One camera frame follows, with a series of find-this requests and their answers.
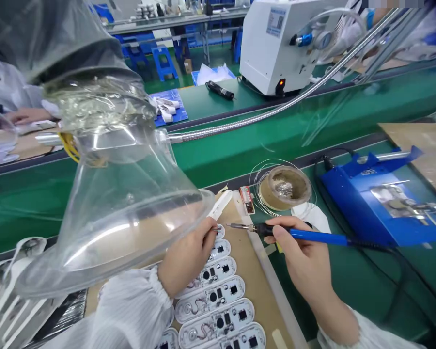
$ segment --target white machine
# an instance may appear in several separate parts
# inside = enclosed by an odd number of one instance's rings
[[[283,95],[309,84],[340,13],[311,22],[347,0],[259,0],[244,18],[239,72],[264,95]]]

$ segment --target transparent plastic hood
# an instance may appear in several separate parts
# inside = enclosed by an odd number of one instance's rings
[[[164,251],[215,202],[177,166],[139,77],[94,70],[46,86],[81,159],[55,246],[17,281],[28,298],[50,298],[105,280]]]

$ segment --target brown cardboard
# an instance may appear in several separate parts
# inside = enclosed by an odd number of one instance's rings
[[[436,189],[436,124],[379,125],[403,151],[409,151],[414,145],[425,153],[412,164]]]
[[[225,239],[231,244],[230,256],[236,260],[237,275],[241,276],[246,284],[244,296],[250,299],[255,307],[255,321],[260,323],[265,330],[266,347],[268,349],[278,349],[272,334],[274,331],[279,330],[286,347],[294,348],[289,331],[278,309],[276,298],[271,291],[249,236],[245,230],[227,227],[226,223],[231,222],[241,222],[241,217],[233,200],[225,207],[218,223],[226,227]],[[161,258],[162,256],[158,256],[155,260],[152,259],[143,263],[143,266],[161,260]],[[97,295],[102,284],[100,283],[89,288],[85,316],[90,315],[96,310],[98,304]],[[177,330],[180,329],[180,325],[176,320],[173,323],[173,327]]]
[[[58,127],[55,127],[55,128],[47,129],[44,132],[57,132],[57,131],[59,131],[59,129]],[[14,150],[11,152],[11,154],[19,155],[18,161],[41,156],[49,153],[52,150],[53,147],[44,146],[35,139],[35,136],[37,134],[38,132],[32,132],[24,136],[18,137],[16,142],[16,148],[14,148]]]
[[[190,58],[186,58],[184,60],[184,69],[186,71],[186,74],[192,73],[192,60]]]

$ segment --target blue soldering iron handle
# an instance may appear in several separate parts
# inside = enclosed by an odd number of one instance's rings
[[[322,242],[328,245],[349,246],[349,241],[344,235],[299,229],[291,229],[289,234],[291,234],[293,238],[299,240]]]
[[[273,226],[265,223],[256,224],[255,232],[263,237],[273,236]],[[311,230],[299,230],[292,227],[283,227],[293,238],[306,241],[322,242],[329,245],[349,246],[349,241],[344,235],[320,233]]]

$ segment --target green workbench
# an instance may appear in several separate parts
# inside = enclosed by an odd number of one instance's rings
[[[408,71],[398,68],[395,74],[378,73],[370,84],[363,86],[347,84],[339,88],[331,81],[324,87],[324,93],[321,91],[270,119],[233,132],[174,144],[176,160],[197,187],[222,187],[233,178],[250,173],[260,161],[269,158],[291,161],[379,132],[378,122],[409,122],[424,117],[436,111],[436,63],[417,67]],[[170,129],[184,132],[222,125],[257,115],[261,108],[278,104],[255,94],[236,79],[220,84],[233,91],[237,100],[225,101],[205,86],[181,89],[189,120]],[[369,149],[384,153],[391,145],[379,143]],[[77,165],[71,159],[52,156],[55,155],[43,158],[41,165],[0,175],[0,253],[14,248],[25,237],[57,235]],[[404,178],[410,179],[410,175],[405,173]],[[421,180],[413,182],[423,195],[433,196]],[[332,218],[330,224],[336,232]],[[392,283],[374,271],[357,251],[330,247],[330,253],[335,290],[350,306],[378,322],[389,307],[394,291]],[[404,253],[436,287],[436,244],[432,250],[417,247]],[[389,256],[372,256],[397,278],[398,267]],[[272,254],[270,259],[306,339],[313,339],[316,323],[290,283],[283,256]],[[407,287],[436,321],[436,306],[423,287],[415,280]],[[427,333],[425,322],[407,299],[402,298],[400,302],[388,326],[407,339],[423,338]]]

